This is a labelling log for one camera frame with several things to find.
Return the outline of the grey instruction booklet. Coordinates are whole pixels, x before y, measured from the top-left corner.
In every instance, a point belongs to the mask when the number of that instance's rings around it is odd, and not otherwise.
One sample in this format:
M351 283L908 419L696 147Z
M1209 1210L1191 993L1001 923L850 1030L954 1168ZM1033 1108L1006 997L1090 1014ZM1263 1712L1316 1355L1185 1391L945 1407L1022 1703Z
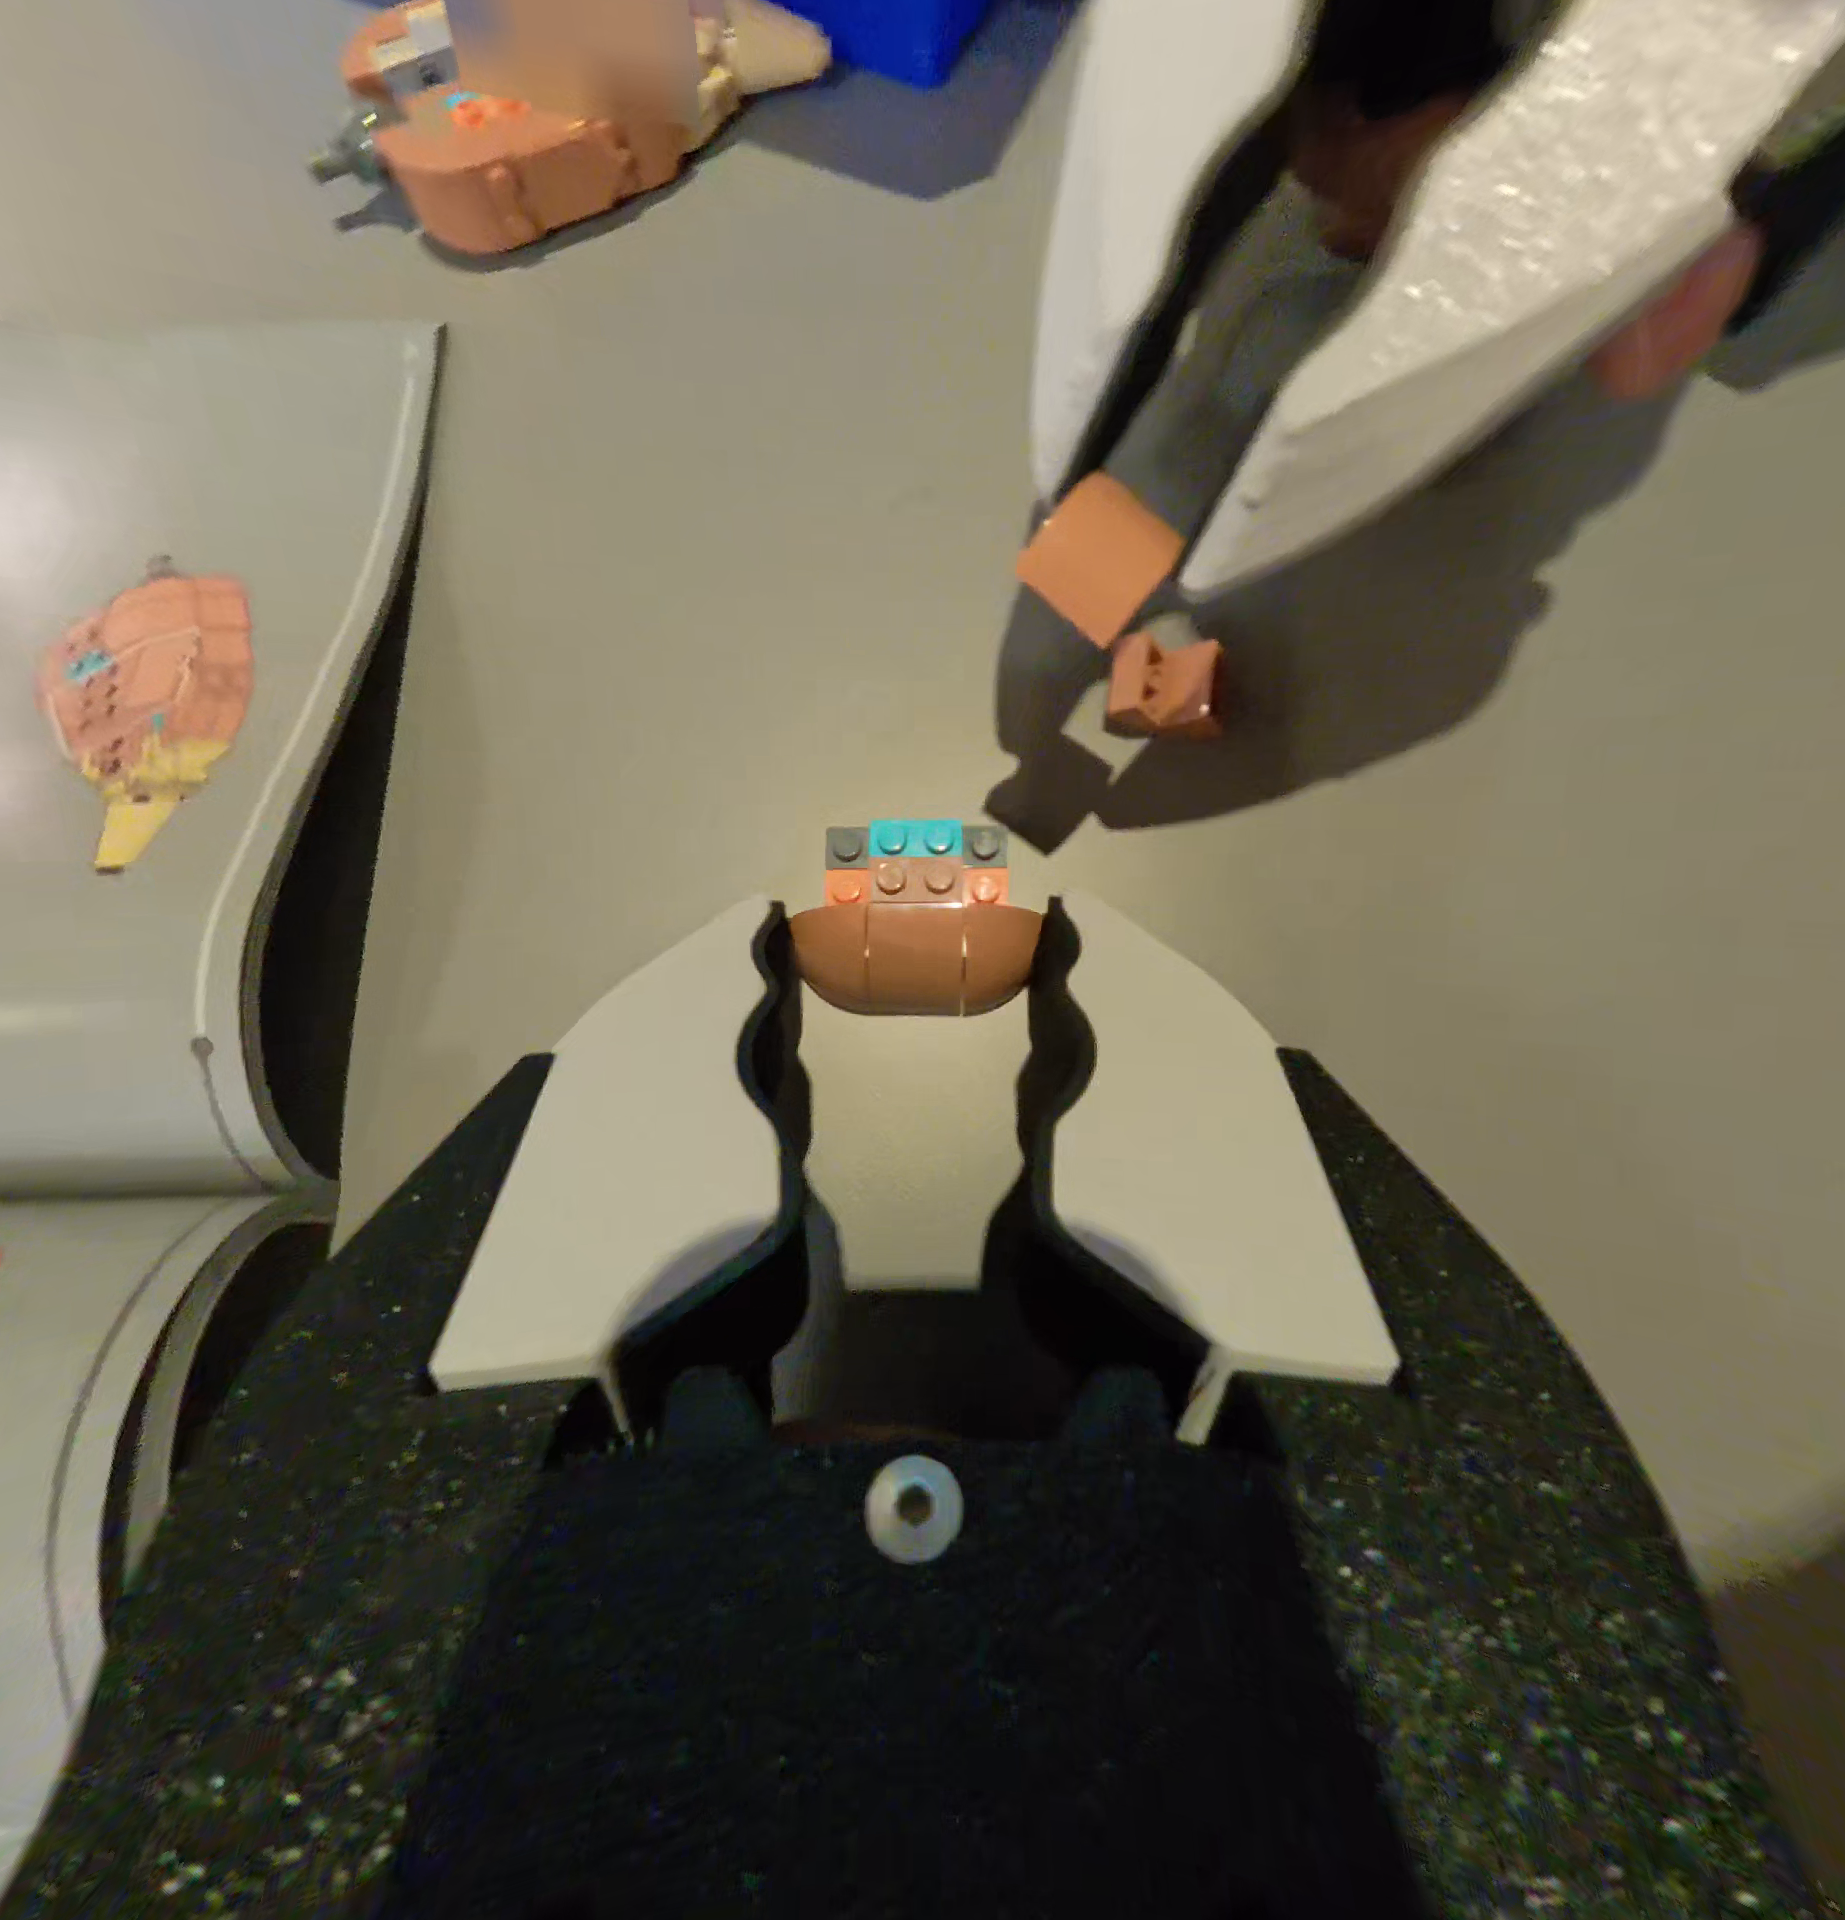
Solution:
M378 788L301 827L396 608L423 323L0 323L0 1896L240 1282L327 1243Z

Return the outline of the brown curved toy brick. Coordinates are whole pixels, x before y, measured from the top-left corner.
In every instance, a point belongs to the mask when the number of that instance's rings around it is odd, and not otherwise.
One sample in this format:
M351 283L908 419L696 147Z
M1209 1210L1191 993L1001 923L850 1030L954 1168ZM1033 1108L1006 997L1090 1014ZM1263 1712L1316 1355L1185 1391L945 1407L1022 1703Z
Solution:
M1049 509L1016 559L1016 580L1101 651L1133 629L1173 579L1185 535L1119 477L1094 469Z

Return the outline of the small brown toy brick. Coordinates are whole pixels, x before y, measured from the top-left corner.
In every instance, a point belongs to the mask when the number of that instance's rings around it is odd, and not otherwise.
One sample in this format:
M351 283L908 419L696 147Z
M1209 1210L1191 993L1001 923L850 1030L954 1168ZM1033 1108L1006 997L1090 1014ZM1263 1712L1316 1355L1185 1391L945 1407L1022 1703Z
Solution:
M1108 649L1104 731L1116 738L1213 739L1221 732L1226 649L1218 639L1165 643L1142 628Z

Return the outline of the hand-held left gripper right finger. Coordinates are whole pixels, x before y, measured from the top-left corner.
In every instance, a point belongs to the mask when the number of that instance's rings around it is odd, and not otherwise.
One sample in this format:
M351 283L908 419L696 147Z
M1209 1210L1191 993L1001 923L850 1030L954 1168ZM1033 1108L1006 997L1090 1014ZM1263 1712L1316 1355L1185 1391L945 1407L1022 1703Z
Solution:
M1386 1391L1384 1311L1269 1028L1089 893L1049 900L1017 1083L1033 1334L1142 1372L1183 1445L1241 1380Z

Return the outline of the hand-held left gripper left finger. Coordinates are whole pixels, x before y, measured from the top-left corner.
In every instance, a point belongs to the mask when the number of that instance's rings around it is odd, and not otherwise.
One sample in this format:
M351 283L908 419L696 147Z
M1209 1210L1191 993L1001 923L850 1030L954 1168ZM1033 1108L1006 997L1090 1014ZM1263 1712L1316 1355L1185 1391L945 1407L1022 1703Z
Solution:
M441 1394L594 1384L650 1428L659 1348L784 1243L798 1154L754 1043L782 1009L775 900L736 900L624 975L553 1045L426 1361Z

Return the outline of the blue plastic bin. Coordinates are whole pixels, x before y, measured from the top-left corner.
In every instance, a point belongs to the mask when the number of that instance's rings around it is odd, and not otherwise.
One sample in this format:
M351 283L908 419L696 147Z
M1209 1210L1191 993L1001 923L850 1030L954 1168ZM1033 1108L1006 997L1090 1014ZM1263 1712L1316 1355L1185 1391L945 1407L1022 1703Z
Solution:
M949 81L994 2L782 2L827 39L830 57L887 81Z

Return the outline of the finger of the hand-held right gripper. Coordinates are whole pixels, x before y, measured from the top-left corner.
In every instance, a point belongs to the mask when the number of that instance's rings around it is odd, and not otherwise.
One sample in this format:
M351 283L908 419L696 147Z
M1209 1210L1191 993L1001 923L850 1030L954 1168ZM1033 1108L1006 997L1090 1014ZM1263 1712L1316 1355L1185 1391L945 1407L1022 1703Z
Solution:
M1191 598L1382 516L1575 370L1845 109L1845 2L1581 2L1445 131L1178 567Z
M1173 356L1221 252L1283 172L1316 2L1093 2L1031 365L1031 475L1058 504Z

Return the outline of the brown toy brick ship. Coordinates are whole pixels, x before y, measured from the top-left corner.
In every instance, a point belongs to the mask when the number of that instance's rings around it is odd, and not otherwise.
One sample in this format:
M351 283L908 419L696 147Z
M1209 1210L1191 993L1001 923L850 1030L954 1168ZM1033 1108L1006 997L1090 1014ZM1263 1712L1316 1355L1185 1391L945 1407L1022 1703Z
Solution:
M766 2L390 4L344 44L348 117L310 176L391 188L445 252L518 252L665 191L750 101L830 63Z

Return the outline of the person's right hand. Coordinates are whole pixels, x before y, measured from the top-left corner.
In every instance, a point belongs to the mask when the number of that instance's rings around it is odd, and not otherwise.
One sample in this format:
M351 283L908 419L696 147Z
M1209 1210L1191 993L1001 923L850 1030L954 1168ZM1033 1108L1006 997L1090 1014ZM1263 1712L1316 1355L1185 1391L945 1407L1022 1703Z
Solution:
M1613 401L1643 401L1676 387L1749 300L1765 251L1751 222L1735 222L1618 329L1588 362L1595 387Z

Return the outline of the round brown brick assembly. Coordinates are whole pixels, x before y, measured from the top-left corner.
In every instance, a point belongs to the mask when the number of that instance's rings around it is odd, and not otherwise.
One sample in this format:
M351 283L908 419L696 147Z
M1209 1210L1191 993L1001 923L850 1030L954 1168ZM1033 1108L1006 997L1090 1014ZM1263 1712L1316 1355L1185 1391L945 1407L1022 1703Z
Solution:
M1031 982L1043 913L1010 897L1006 830L887 816L825 830L823 896L790 918L808 990L875 1017L979 1017Z

